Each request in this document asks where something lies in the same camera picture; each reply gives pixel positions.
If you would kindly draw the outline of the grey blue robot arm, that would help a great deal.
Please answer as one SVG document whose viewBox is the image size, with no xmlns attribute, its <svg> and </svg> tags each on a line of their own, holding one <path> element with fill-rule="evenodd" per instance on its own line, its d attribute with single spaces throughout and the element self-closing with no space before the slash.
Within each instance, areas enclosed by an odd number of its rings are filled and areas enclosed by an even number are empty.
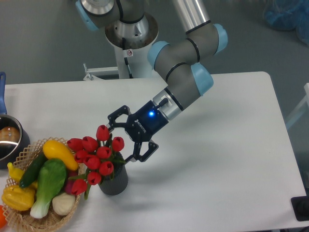
<svg viewBox="0 0 309 232">
<path fill-rule="evenodd" d="M 173 1 L 186 34 L 176 45 L 157 40 L 157 22 L 145 12 L 141 0 L 78 0 L 75 5 L 90 30 L 105 29 L 117 63 L 116 68 L 88 69 L 87 75 L 115 72 L 126 79 L 157 72 L 167 83 L 136 113 L 122 106 L 108 117 L 110 130 L 123 128 L 134 142 L 127 160 L 144 162 L 158 148 L 152 136 L 213 86 L 200 60 L 225 49 L 227 33 L 211 22 L 200 0 Z"/>
</svg>

